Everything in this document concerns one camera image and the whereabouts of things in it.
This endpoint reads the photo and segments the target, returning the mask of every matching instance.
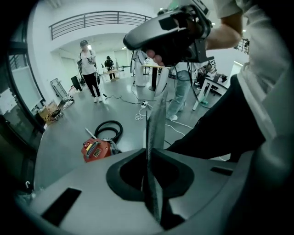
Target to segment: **vacuum hose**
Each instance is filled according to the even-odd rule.
[[[114,124],[117,124],[119,126],[119,131],[116,128],[114,128],[114,127],[104,127],[104,128],[101,128],[101,126],[103,126],[106,123],[114,123]],[[103,122],[99,126],[97,126],[97,128],[95,130],[95,133],[94,133],[94,136],[96,136],[98,138],[99,133],[101,133],[102,131],[105,131],[105,130],[112,130],[112,131],[114,131],[116,133],[116,136],[114,136],[113,138],[111,138],[111,140],[114,143],[116,143],[119,140],[119,137],[121,136],[121,134],[123,132],[123,126],[118,121],[114,121],[114,120]]]

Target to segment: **gray handheld scanner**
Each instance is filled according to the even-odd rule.
[[[189,33],[187,20],[199,24],[201,32],[197,38]],[[168,67],[178,62],[202,63],[213,59],[207,58],[205,48],[210,30],[211,23],[201,7],[197,4],[182,6],[131,30],[124,37],[124,45],[129,50],[154,50]]]

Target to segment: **rectangular cutout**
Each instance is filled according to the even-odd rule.
[[[42,217],[55,226],[59,226],[82,191],[66,189],[59,198],[43,213]]]
[[[233,173],[232,169],[223,168],[223,167],[212,167],[211,171],[217,172],[219,174],[224,174],[224,175],[227,175],[227,176],[231,176],[232,173]]]

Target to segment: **floor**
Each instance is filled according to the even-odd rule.
[[[125,101],[136,103],[138,100],[131,91],[134,77],[131,77],[130,74],[121,74],[120,77],[121,79],[117,81],[102,84],[103,92],[109,97],[112,95],[122,96]],[[151,75],[146,75],[146,80],[148,81],[146,87],[133,86],[132,89],[139,99],[154,100],[153,92],[148,89],[151,84]],[[168,79],[168,100],[174,96],[174,82],[173,79]],[[140,105],[126,103],[114,97],[107,98],[101,103],[94,103],[87,88],[75,94],[74,99],[74,104],[64,110],[64,117],[48,126],[43,134],[35,167],[36,190],[48,187],[74,168],[85,164],[81,149],[83,143],[90,138],[85,127],[94,133],[96,127],[104,121],[119,121],[124,130],[117,142],[118,148],[121,151],[129,151],[143,147],[145,118],[140,121],[135,120],[135,115],[141,108]],[[219,96],[212,94],[209,94],[207,99],[209,105],[213,105],[218,100]],[[178,122],[193,127],[199,118],[207,112],[208,109],[201,106],[193,111],[194,103],[195,97],[190,90],[187,105],[182,112],[178,113]],[[190,130],[170,120],[167,120],[166,123],[184,134]],[[99,138],[113,137],[113,135],[113,132],[105,131],[99,135]],[[173,143],[181,137],[180,133],[166,126],[166,141]]]

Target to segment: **red machine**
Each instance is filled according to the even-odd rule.
[[[82,154],[85,162],[91,162],[111,155],[111,145],[101,139],[89,139],[84,143]]]

